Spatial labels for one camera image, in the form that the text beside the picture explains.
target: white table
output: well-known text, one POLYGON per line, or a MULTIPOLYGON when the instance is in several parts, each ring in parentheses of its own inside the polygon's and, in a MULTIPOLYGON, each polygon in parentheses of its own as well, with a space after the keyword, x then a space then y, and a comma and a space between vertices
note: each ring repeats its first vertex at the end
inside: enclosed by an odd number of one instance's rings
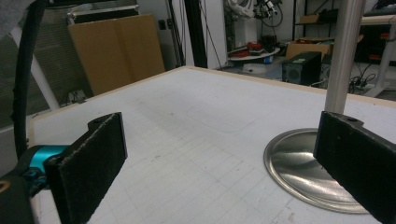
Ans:
POLYGON ((390 57, 395 50, 395 37, 396 37, 396 15, 389 16, 376 16, 376 17, 363 17, 361 20, 361 25, 390 25, 389 30, 389 41, 385 46, 384 52, 382 54, 381 64, 379 65, 379 71, 376 78, 375 86, 367 91, 364 95, 376 97, 381 91, 383 91, 388 83, 385 82, 385 74, 390 62, 390 57))
MULTIPOLYGON (((71 144, 122 113, 129 158, 91 223, 377 223, 304 203, 265 169, 266 145, 317 128, 324 102, 324 90, 182 67, 34 118, 30 139, 71 144)), ((395 102, 348 95, 345 114, 396 141, 395 102)), ((35 198, 40 223, 59 223, 50 191, 35 198)))

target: round metal base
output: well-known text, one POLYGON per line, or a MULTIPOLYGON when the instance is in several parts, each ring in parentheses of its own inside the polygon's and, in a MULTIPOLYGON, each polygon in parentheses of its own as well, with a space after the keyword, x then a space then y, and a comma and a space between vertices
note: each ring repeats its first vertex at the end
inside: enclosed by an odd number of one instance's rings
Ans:
POLYGON ((264 162, 272 178, 291 195, 336 212, 368 212, 326 172, 313 156, 317 129, 282 133, 266 147, 264 162))

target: storage box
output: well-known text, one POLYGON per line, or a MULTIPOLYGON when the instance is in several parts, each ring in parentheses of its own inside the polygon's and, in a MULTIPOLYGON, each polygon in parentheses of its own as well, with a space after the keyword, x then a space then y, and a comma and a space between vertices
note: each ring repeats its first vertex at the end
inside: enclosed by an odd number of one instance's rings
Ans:
POLYGON ((318 19, 319 19, 319 14, 306 15, 306 16, 300 17, 300 21, 298 23, 299 24, 316 23, 316 22, 318 22, 318 19))
POLYGON ((304 51, 319 51, 321 52, 321 59, 323 59, 325 54, 332 53, 332 44, 302 44, 292 41, 288 44, 286 59, 291 59, 304 51))
POLYGON ((164 72, 152 15, 69 26, 94 95, 164 72))

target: black post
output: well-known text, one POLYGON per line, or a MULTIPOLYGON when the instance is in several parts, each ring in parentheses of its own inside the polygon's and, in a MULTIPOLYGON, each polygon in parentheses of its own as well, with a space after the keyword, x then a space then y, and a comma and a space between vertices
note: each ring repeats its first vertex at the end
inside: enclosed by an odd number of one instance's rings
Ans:
POLYGON ((185 1, 187 21, 189 23, 190 40, 194 64, 207 68, 204 30, 202 28, 200 0, 185 1))

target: tabletop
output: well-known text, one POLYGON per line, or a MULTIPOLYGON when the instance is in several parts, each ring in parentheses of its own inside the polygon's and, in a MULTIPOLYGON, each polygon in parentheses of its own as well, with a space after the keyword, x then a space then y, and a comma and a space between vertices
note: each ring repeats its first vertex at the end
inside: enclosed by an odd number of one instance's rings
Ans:
MULTIPOLYGON (((304 203, 265 169, 273 138, 318 127, 325 93, 187 66, 36 117, 29 137, 71 144, 92 119, 122 113, 129 157, 91 223, 377 223, 304 203)), ((348 95, 345 114, 396 141, 395 102, 348 95)), ((35 210, 59 223, 49 190, 35 210)))

